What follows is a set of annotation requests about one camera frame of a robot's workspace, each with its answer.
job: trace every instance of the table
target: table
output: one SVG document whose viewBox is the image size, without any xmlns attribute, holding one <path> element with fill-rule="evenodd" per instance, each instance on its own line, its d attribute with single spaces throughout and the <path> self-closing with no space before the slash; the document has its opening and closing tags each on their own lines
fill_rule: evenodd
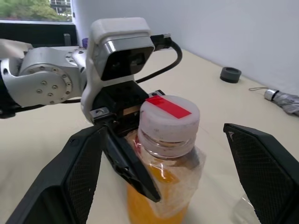
<svg viewBox="0 0 299 224">
<path fill-rule="evenodd" d="M 136 79 L 172 63 L 172 50 L 155 52 Z M 193 101 L 201 112 L 196 145 L 207 154 L 199 188 L 184 224 L 231 224 L 232 208 L 244 194 L 229 149 L 224 123 L 250 126 L 272 134 L 299 160 L 299 118 L 263 98 L 261 86 L 245 77 L 237 84 L 219 79 L 221 67 L 183 51 L 176 68 L 141 84 Z M 4 223 L 41 169 L 64 147 L 68 138 L 90 124 L 79 104 L 51 105 L 0 120 L 0 223 Z M 88 224 L 129 224 L 126 188 L 103 155 L 98 186 Z"/>
</svg>

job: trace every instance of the white wall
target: white wall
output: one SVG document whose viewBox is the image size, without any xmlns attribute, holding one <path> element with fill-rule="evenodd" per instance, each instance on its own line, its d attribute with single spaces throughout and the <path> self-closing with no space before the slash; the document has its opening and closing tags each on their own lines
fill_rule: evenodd
<svg viewBox="0 0 299 224">
<path fill-rule="evenodd" d="M 299 0 L 73 1 L 80 39 L 96 19 L 143 17 L 182 48 L 299 95 Z"/>
</svg>

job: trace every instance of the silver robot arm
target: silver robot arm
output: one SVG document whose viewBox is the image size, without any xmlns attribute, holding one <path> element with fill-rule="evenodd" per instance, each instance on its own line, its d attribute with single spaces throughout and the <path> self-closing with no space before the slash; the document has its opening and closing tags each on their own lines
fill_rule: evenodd
<svg viewBox="0 0 299 224">
<path fill-rule="evenodd" d="M 36 48 L 0 62 L 0 117 L 81 97 L 86 50 Z"/>
<path fill-rule="evenodd" d="M 94 111 L 99 109 L 94 101 L 102 89 L 135 82 L 134 74 L 141 71 L 153 51 L 172 47 L 178 59 L 137 83 L 181 61 L 182 52 L 170 36 L 150 33 L 143 18 L 101 19 L 92 24 L 87 50 L 36 48 L 29 50 L 23 59 L 2 59 L 0 118 L 81 97 L 82 111 L 93 122 Z"/>
</svg>

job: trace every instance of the plastic wrap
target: plastic wrap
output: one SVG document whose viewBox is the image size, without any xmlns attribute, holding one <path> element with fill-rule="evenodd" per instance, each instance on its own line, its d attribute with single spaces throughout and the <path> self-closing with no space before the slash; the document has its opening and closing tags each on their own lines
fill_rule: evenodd
<svg viewBox="0 0 299 224">
<path fill-rule="evenodd" d="M 137 131 L 129 133 L 127 141 L 148 169 L 162 198 L 160 202 L 154 203 L 128 186 L 131 223 L 181 223 L 198 187 L 206 156 L 196 147 L 177 158 L 151 154 L 139 143 Z"/>
<path fill-rule="evenodd" d="M 234 207 L 232 218 L 235 224 L 260 224 L 247 195 L 244 195 Z"/>
</svg>

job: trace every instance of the red label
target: red label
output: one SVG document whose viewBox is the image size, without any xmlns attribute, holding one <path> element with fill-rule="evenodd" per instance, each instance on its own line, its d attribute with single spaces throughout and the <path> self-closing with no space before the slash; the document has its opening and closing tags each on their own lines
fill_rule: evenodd
<svg viewBox="0 0 299 224">
<path fill-rule="evenodd" d="M 149 103 L 159 107 L 160 109 L 164 110 L 165 112 L 171 114 L 172 116 L 176 117 L 177 119 L 184 118 L 191 113 L 184 108 L 164 99 L 160 96 L 154 96 L 151 98 L 146 99 Z"/>
</svg>

